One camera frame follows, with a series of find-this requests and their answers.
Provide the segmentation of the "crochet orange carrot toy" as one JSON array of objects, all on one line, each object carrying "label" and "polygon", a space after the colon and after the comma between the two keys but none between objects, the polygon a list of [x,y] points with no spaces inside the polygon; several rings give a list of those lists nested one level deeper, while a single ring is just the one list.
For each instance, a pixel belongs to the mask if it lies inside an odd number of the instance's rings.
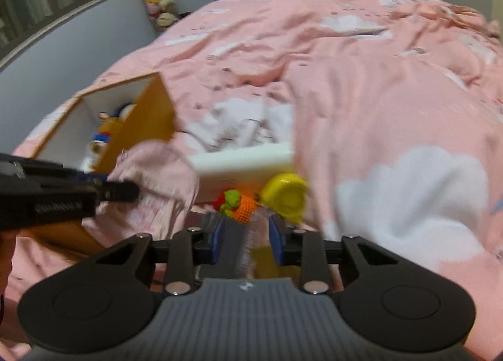
[{"label": "crochet orange carrot toy", "polygon": [[229,189],[221,192],[212,203],[214,211],[247,225],[253,213],[259,208],[258,201],[238,190]]}]

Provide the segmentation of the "orange bear plush blue outfit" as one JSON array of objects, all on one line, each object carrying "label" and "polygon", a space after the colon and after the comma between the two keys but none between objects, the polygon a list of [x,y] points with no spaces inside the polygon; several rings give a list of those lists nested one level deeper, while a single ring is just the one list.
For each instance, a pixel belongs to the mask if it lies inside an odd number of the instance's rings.
[{"label": "orange bear plush blue outfit", "polygon": [[114,111],[99,113],[99,126],[87,144],[86,156],[80,166],[82,171],[88,173],[96,169],[103,153],[108,148],[108,143],[120,131],[134,108],[135,103],[129,102],[120,105]]}]

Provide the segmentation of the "pink cloud print duvet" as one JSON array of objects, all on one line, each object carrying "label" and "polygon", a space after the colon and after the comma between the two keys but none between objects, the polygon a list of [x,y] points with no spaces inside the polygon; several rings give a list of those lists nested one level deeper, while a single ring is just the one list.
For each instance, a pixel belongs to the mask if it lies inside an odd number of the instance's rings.
[{"label": "pink cloud print duvet", "polygon": [[[289,142],[308,184],[245,225],[104,247],[84,219],[21,229],[1,259],[6,360],[491,360],[502,354],[502,47],[441,1],[226,0],[75,94],[158,73],[186,158]],[[212,227],[225,218],[212,262]]]}]

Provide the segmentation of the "orange cardboard storage box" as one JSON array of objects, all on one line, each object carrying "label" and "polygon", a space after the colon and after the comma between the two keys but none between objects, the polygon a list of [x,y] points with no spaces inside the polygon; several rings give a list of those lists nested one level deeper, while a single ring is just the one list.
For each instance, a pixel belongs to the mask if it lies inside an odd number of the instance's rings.
[{"label": "orange cardboard storage box", "polygon": [[85,173],[112,172],[121,152],[169,141],[175,108],[158,73],[79,94],[34,151],[34,158]]}]

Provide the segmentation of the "pink mini backpack pouch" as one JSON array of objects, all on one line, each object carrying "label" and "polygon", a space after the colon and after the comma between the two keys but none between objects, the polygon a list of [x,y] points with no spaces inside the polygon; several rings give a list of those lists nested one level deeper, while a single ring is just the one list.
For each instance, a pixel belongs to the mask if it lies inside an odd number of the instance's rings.
[{"label": "pink mini backpack pouch", "polygon": [[182,230],[200,188],[188,158],[164,141],[143,141],[123,152],[108,179],[133,182],[140,195],[132,203],[101,203],[95,217],[83,220],[104,247],[142,232],[155,240],[171,238]]}]

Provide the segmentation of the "yellow round tape measure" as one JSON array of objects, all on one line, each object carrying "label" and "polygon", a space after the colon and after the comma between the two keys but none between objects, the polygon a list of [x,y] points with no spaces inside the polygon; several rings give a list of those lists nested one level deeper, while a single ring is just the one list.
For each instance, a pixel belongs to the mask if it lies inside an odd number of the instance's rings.
[{"label": "yellow round tape measure", "polygon": [[293,173],[275,175],[263,187],[260,203],[293,224],[303,219],[308,192],[307,182]]}]

